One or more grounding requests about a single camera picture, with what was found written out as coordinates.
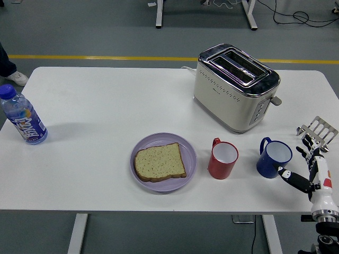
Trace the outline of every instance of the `robotic hand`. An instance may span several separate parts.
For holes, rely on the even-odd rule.
[[[324,156],[319,146],[309,136],[305,135],[302,140],[308,151],[297,147],[297,151],[305,158],[309,169],[309,180],[285,168],[274,165],[281,178],[295,187],[307,193],[313,206],[311,213],[313,220],[317,222],[316,230],[319,251],[300,253],[339,253],[339,244],[330,236],[339,237],[339,208],[332,199],[331,174],[327,168]]]

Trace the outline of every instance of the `bread slice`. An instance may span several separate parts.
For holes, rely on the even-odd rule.
[[[161,182],[169,178],[186,177],[179,143],[149,147],[137,152],[134,168],[144,182]]]

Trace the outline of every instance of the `floor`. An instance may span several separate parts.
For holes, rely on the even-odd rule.
[[[201,6],[199,0],[166,0],[161,29],[155,28],[157,9],[148,6],[152,1],[4,2],[0,40],[18,70],[28,77],[40,66],[195,68],[199,53],[229,43],[273,69],[321,71],[339,95],[339,21],[322,28],[307,24],[329,22],[276,24],[273,11],[263,5],[274,9],[274,0],[256,3],[256,31],[249,28],[241,4],[231,9],[224,0],[215,0],[219,6],[225,3],[221,7],[213,1]],[[303,11],[310,20],[328,21],[339,18],[332,13],[334,7],[334,0],[282,0],[276,11]],[[297,22],[278,14],[275,19]],[[0,85],[6,83],[14,84],[0,77]],[[312,99],[321,99],[317,95]],[[311,108],[311,99],[305,107]],[[0,126],[4,121],[1,112]],[[1,211],[0,254],[67,253],[74,219],[75,214],[63,212]],[[275,221],[284,254],[309,251],[316,243],[315,224],[300,222],[300,215],[275,215]],[[233,224],[230,215],[222,214],[92,214],[82,253],[251,253],[254,229],[254,224]],[[269,253],[260,216],[254,243],[253,253]]]

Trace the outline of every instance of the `bottle cap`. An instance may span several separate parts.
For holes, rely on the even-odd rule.
[[[1,99],[10,99],[16,95],[15,88],[10,84],[5,84],[0,86],[0,98]]]

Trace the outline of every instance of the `mug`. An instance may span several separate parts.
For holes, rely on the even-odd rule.
[[[225,179],[231,173],[238,157],[238,149],[233,144],[215,138],[208,163],[208,172],[216,179]]]
[[[266,178],[274,178],[278,175],[273,164],[285,167],[292,159],[291,148],[278,140],[271,140],[269,137],[263,138],[260,143],[260,159],[256,164],[258,172]]]

